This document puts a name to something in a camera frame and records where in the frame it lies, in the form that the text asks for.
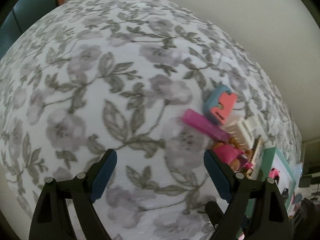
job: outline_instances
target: pile of toys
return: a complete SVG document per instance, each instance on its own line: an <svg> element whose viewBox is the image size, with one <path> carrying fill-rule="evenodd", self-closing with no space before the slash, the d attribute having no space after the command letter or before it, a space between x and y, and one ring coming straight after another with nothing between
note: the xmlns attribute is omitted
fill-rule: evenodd
<svg viewBox="0 0 320 240"><path fill-rule="evenodd" d="M259 125L256 116L246 120L239 115L230 116L236 100L237 95L228 86L219 85L205 101L204 115L187 109L182 120L215 141L212 149L222 162L250 178L263 141L261 136L255 139L252 134Z"/></svg>

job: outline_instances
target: floral pattern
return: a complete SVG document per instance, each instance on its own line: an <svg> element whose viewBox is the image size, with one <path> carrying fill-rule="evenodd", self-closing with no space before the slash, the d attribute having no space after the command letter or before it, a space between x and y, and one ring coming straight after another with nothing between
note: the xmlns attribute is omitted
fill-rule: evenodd
<svg viewBox="0 0 320 240"><path fill-rule="evenodd" d="M32 216L47 176L71 179L114 148L116 172L94 204L110 236L205 240L214 229L197 211L226 203L202 161L212 141L180 116L201 112L221 83L238 95L235 112L258 116L266 147L297 163L301 136L281 94L220 28L167 0L69 1L0 61L7 181Z"/></svg>

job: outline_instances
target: white wall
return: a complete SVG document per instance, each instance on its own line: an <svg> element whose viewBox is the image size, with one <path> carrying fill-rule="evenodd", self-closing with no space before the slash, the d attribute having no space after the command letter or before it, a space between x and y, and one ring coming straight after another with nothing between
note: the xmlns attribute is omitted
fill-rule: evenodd
<svg viewBox="0 0 320 240"><path fill-rule="evenodd" d="M170 0L242 44L281 91L303 139L320 135L320 30L300 0Z"/></svg>

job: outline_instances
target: bolt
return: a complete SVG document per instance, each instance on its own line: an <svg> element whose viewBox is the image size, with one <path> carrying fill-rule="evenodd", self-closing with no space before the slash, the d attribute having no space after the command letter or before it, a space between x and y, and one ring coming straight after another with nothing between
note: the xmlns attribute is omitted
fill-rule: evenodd
<svg viewBox="0 0 320 240"><path fill-rule="evenodd" d="M53 182L53 177L46 177L46 178L44 179L44 182L50 184L51 182Z"/></svg>
<svg viewBox="0 0 320 240"><path fill-rule="evenodd" d="M237 173L236 173L236 177L237 177L238 179L243 179L243 178L244 178L244 175L243 175L241 172L237 172Z"/></svg>
<svg viewBox="0 0 320 240"><path fill-rule="evenodd" d="M273 178L267 178L267 182L269 182L270 184L273 184L275 182L275 180Z"/></svg>
<svg viewBox="0 0 320 240"><path fill-rule="evenodd" d="M77 175L77 178L78 179L84 179L86 176L86 174L84 172L80 172L78 175Z"/></svg>

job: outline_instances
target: floral bedsheet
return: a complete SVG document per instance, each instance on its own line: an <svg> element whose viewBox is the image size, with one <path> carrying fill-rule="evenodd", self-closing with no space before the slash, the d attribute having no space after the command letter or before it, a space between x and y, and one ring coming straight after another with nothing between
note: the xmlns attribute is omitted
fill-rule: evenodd
<svg viewBox="0 0 320 240"><path fill-rule="evenodd" d="M226 202L208 179L205 135L181 123L218 84L258 115L266 147L292 166L300 133L262 68L211 22L167 0L72 0L30 27L0 61L1 163L31 217L44 179L70 179L106 149L118 164L94 206L113 239L207 239L197 213ZM72 204L71 219L84 239Z"/></svg>

